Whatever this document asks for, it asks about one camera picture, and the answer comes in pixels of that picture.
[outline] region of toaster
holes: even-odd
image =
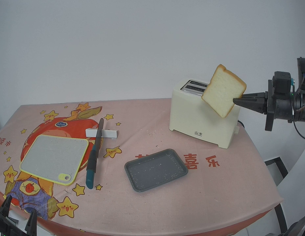
[[[228,148],[237,126],[240,106],[234,105],[226,118],[220,117],[201,96],[208,84],[183,80],[172,92],[169,129]]]

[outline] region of knife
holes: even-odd
[[[99,126],[97,130],[97,135],[95,138],[95,144],[90,151],[90,155],[87,163],[87,174],[86,174],[86,185],[89,189],[93,189],[94,186],[94,178],[95,178],[95,170],[97,167],[97,158],[99,156],[100,143],[102,137],[102,129],[103,129],[104,120],[103,118],[99,121]]]

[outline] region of bread slice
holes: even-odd
[[[233,98],[240,98],[246,88],[247,85],[238,76],[220,64],[204,91],[202,99],[222,118],[225,118],[234,106]]]

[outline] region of pink tablecloth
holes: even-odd
[[[0,204],[2,196],[12,195],[16,211],[37,209],[45,219],[39,222],[52,232],[59,224],[64,230],[57,235],[68,235],[67,227],[103,235],[227,235],[282,201],[244,128],[222,149],[170,131],[169,115],[170,99],[21,106],[0,131]],[[89,190],[84,167],[94,138],[87,138],[85,129],[96,128],[101,117],[104,129],[118,130],[118,138],[103,140],[95,187]],[[40,134],[90,141],[71,186],[20,172],[21,159]],[[178,153],[188,174],[135,192],[124,164],[166,148]]]

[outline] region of teal knife handle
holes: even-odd
[[[87,170],[86,185],[89,189],[93,189],[94,178],[95,172],[93,170]]]
[[[87,174],[86,174],[86,185],[89,189],[93,189],[93,183],[95,178],[95,171],[97,167],[97,152],[95,145],[90,151],[88,163],[87,163]]]

